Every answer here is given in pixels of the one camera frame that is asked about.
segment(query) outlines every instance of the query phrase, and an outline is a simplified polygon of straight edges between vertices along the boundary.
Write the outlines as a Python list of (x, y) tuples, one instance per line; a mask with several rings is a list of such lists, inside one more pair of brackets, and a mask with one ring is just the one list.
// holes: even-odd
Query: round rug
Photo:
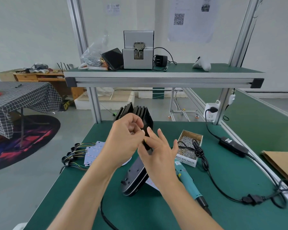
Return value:
[(11, 139), (0, 137), (0, 169), (34, 154), (56, 135), (60, 126), (60, 121), (53, 116), (27, 115), (24, 119), (23, 143), (20, 146), (21, 120), (16, 120), (14, 122), (13, 137)]

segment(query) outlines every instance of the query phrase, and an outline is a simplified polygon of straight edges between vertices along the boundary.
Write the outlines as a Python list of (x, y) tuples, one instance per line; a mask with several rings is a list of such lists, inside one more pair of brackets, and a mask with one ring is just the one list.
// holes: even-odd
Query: electrical outlet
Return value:
[[(206, 113), (206, 110), (210, 109), (211, 107), (215, 107), (219, 109), (220, 107), (220, 101), (217, 100), (215, 103), (206, 103), (205, 110), (204, 110), (204, 115)], [(216, 115), (218, 112), (211, 113), (210, 111), (207, 111), (206, 116), (204, 118), (207, 120), (207, 122), (214, 122), (216, 119)]]

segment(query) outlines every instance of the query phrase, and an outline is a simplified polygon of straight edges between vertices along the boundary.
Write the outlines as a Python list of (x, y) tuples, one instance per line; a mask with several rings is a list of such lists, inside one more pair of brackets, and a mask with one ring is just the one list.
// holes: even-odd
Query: desk drawer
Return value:
[(18, 81), (24, 81), (24, 80), (37, 80), (37, 76), (36, 75), (26, 75), (26, 74), (17, 74), (16, 75)]

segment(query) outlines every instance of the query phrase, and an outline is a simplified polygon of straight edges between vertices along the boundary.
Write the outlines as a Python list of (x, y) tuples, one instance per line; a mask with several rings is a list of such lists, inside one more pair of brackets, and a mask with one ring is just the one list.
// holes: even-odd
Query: electric screwdriver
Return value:
[(204, 197), (200, 194), (198, 189), (196, 188), (192, 177), (188, 174), (187, 170), (185, 167), (181, 164), (179, 160), (175, 158), (175, 170), (176, 170), (176, 175), (184, 185), (185, 189), (187, 192), (191, 195), (191, 197), (196, 200), (199, 205), (209, 214), (212, 215), (206, 200)]

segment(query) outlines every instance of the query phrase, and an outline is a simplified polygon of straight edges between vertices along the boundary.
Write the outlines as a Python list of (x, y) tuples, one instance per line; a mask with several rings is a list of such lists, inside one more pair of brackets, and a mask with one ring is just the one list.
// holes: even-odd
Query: plastic bag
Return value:
[(88, 65), (95, 67), (101, 67), (103, 61), (101, 60), (102, 53), (108, 51), (109, 36), (108, 32), (104, 31), (104, 34), (99, 37), (95, 42), (88, 47), (87, 50), (80, 57)]

